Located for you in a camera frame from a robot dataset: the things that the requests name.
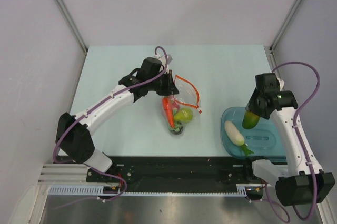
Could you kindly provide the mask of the orange fake carrot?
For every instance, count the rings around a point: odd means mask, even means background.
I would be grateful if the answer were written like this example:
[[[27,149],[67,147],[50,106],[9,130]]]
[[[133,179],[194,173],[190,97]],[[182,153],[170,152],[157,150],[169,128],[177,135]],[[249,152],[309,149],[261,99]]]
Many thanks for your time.
[[[162,107],[165,111],[168,123],[170,124],[171,128],[174,128],[174,117],[173,117],[172,105],[168,97],[163,97]]]

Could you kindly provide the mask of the clear orange zip top bag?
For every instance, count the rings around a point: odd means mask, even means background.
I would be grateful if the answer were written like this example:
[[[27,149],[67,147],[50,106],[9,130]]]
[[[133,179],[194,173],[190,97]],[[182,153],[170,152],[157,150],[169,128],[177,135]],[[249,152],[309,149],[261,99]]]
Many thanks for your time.
[[[168,97],[169,99],[174,98],[176,100],[176,102],[180,105],[180,109],[181,108],[191,109],[193,111],[193,114],[194,114],[194,117],[193,117],[192,121],[196,120],[197,117],[202,113],[201,104],[200,104],[201,98],[200,98],[199,91],[189,80],[187,80],[186,78],[183,78],[179,75],[175,75],[174,83],[175,83],[175,86],[179,90],[179,94],[178,95],[166,96],[166,97]],[[166,123],[167,128],[168,128],[170,124],[167,121],[165,111],[162,107],[162,100],[161,100],[161,110],[162,110],[162,115],[165,119],[165,123]],[[186,127],[191,122],[183,123],[183,124]]]

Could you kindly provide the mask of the green fake pear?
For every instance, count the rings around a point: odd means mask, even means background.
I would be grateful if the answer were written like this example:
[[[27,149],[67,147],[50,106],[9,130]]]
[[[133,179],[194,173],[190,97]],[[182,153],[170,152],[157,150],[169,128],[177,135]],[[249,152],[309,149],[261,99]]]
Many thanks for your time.
[[[181,108],[175,115],[174,120],[181,123],[189,123],[193,120],[193,111],[189,108]]]

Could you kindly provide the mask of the orange green fake mango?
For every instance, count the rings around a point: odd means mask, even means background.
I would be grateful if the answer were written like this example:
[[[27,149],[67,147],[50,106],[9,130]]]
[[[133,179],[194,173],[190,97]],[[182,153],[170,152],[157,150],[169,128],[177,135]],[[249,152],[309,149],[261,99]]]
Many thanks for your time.
[[[242,127],[244,129],[252,129],[258,124],[259,121],[260,116],[246,110],[242,121]]]

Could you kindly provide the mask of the white fake daikon radish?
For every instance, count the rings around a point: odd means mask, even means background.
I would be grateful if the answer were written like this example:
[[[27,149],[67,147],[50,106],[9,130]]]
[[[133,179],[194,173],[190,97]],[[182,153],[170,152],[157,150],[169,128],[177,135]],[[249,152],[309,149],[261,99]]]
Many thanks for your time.
[[[236,126],[231,121],[226,121],[224,123],[224,130],[229,140],[232,142],[232,144],[239,146],[240,149],[245,154],[245,156],[254,154],[254,152],[251,151],[248,148],[248,145],[245,143],[245,139],[243,135],[239,132],[239,130],[236,128]]]

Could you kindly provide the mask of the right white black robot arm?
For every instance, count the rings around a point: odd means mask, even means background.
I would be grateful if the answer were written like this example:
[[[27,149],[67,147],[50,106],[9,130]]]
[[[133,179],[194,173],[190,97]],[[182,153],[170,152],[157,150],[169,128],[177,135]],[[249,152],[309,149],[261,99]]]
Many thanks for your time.
[[[274,73],[256,75],[255,83],[242,126],[252,129],[260,118],[273,121],[285,150],[288,175],[281,174],[268,159],[257,159],[244,167],[244,179],[256,182],[261,178],[269,183],[283,206],[321,203],[333,188],[335,178],[332,173],[323,171],[311,150],[300,126],[294,94],[281,89]]]

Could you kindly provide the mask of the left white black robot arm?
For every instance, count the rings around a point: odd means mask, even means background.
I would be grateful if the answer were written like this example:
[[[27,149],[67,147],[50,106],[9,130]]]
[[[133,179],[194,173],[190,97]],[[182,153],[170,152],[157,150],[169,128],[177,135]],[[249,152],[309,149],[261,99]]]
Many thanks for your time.
[[[96,104],[75,115],[64,113],[58,121],[56,147],[65,152],[71,161],[94,168],[104,181],[112,181],[116,177],[113,161],[94,146],[92,136],[115,113],[150,91],[159,96],[178,94],[168,67],[171,60],[171,56],[147,57],[141,67],[124,76]]]

